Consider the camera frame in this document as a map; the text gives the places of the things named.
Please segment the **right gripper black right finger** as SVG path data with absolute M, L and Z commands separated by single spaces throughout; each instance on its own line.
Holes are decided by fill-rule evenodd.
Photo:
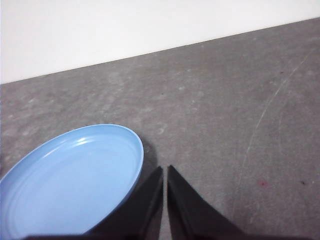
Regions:
M 167 209 L 174 240 L 251 240 L 252 237 L 208 204 L 170 165 Z

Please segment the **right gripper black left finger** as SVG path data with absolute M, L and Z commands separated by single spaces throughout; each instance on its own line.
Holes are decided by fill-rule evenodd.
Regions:
M 143 240 L 163 200 L 164 173 L 157 167 L 112 214 L 76 235 L 31 235 L 26 240 Z

